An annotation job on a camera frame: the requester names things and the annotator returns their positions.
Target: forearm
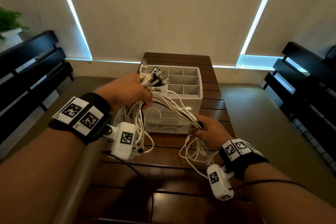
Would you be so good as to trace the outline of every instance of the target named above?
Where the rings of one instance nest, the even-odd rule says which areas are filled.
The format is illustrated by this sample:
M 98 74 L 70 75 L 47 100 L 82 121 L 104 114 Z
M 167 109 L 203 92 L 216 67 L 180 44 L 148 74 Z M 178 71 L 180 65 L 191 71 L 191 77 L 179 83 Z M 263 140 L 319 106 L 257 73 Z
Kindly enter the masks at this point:
M 245 182 L 265 179 L 290 180 L 268 163 L 250 165 Z M 247 187 L 267 224 L 336 223 L 336 210 L 294 184 L 262 183 Z
M 51 222 L 85 145 L 46 129 L 0 165 L 0 223 Z

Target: wristband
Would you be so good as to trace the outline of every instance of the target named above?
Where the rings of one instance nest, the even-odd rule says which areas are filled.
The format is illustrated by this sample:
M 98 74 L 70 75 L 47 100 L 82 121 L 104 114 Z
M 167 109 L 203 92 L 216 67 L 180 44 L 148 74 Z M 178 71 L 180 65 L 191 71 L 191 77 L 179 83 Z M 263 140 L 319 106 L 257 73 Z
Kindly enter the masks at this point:
M 269 163 L 267 158 L 248 142 L 241 139 L 232 139 L 222 145 L 219 155 L 225 163 L 225 172 L 234 172 L 234 177 L 244 180 L 245 170 L 249 165 Z
M 98 140 L 106 133 L 111 122 L 111 107 L 101 96 L 86 93 L 71 98 L 53 115 L 48 127 L 74 133 L 85 145 Z

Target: person's left hand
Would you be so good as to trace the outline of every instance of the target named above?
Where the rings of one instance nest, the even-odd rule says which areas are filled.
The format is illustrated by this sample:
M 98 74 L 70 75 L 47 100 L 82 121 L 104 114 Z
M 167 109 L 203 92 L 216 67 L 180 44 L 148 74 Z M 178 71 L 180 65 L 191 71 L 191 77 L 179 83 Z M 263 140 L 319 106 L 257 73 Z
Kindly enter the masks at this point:
M 115 79 L 99 87 L 94 93 L 103 97 L 111 105 L 112 111 L 119 110 L 123 105 L 131 107 L 139 99 L 145 103 L 144 109 L 153 104 L 153 95 L 140 85 L 137 73 Z

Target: black wristband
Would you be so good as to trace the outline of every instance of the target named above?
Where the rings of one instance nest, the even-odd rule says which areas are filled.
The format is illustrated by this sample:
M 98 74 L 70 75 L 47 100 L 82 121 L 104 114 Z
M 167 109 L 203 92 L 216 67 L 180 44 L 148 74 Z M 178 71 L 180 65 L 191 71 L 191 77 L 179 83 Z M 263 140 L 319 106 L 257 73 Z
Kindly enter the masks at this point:
M 245 170 L 249 165 L 269 163 L 268 159 L 263 157 L 259 151 L 241 139 L 233 139 L 225 143 L 219 151 L 219 155 L 225 163 L 226 172 L 234 172 L 234 177 L 242 181 L 244 180 Z
M 86 107 L 82 108 L 81 111 L 78 113 L 78 115 L 75 118 L 73 118 L 73 120 L 69 124 L 63 123 L 55 118 L 49 122 L 48 127 L 61 131 L 69 131 L 75 134 L 85 145 L 88 145 L 89 143 L 98 140 L 107 132 L 106 131 L 107 124 L 110 124 L 111 122 L 111 117 L 109 114 L 111 107 L 105 99 L 103 99 L 98 94 L 92 92 L 82 95 L 80 99 L 88 102 L 89 104 Z M 61 110 L 58 111 L 58 113 L 61 113 L 70 104 L 71 101 L 67 103 L 63 108 L 61 108 Z M 77 124 L 78 121 L 81 120 L 83 116 L 93 106 L 103 114 L 103 117 L 100 118 L 96 124 L 94 124 L 93 128 L 88 127 L 90 128 L 90 132 L 87 135 L 84 135 L 79 131 L 77 131 L 76 129 L 74 129 L 73 126 Z

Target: wooden table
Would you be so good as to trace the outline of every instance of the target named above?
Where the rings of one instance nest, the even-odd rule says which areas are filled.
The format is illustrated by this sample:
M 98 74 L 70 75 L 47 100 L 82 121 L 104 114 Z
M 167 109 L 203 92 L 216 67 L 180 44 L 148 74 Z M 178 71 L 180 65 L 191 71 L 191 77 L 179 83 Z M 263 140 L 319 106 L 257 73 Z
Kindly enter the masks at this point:
M 208 56 L 146 52 L 144 58 L 148 65 L 198 67 L 203 86 L 199 113 L 217 119 L 235 136 Z M 263 223 L 258 210 L 241 194 L 235 192 L 230 201 L 217 200 L 208 180 L 179 157 L 187 135 L 151 133 L 151 136 L 154 149 L 129 160 L 149 180 L 151 189 L 125 164 L 102 155 L 74 223 L 96 223 L 95 218 L 146 223 L 151 212 L 151 193 L 154 193 L 153 223 Z M 145 145 L 150 147 L 149 140 Z M 215 162 L 222 163 L 219 155 Z M 195 166 L 203 171 L 207 167 L 199 163 Z M 234 187 L 239 181 L 233 179 L 231 183 Z

